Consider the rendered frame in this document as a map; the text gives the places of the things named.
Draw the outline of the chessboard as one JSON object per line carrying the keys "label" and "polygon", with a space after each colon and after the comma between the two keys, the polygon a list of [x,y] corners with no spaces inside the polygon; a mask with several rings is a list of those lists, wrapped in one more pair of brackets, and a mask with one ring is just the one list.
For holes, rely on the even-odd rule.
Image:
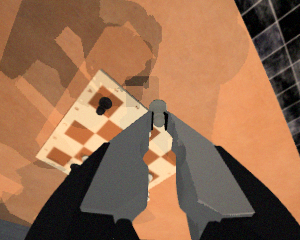
{"label": "chessboard", "polygon": [[[110,109],[96,114],[99,100],[112,101]],[[63,171],[83,163],[103,142],[109,142],[149,110],[100,69],[42,147],[36,158]],[[176,173],[172,137],[163,127],[153,124],[149,150],[143,157],[153,178],[148,190]]]}

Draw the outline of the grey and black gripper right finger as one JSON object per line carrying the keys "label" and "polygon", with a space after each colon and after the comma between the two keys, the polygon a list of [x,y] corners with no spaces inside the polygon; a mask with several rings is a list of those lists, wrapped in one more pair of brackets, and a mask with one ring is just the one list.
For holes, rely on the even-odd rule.
{"label": "grey and black gripper right finger", "polygon": [[299,223],[267,186],[222,146],[172,113],[163,114],[191,240],[200,239],[209,221],[223,225],[226,240],[300,240]]}

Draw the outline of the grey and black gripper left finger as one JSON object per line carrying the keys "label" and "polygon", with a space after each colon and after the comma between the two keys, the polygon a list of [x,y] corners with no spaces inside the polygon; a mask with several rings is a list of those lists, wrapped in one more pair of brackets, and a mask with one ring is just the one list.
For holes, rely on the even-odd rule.
{"label": "grey and black gripper left finger", "polygon": [[24,240],[114,239],[118,219],[133,220],[148,202],[154,112],[148,111],[101,144],[54,191]]}

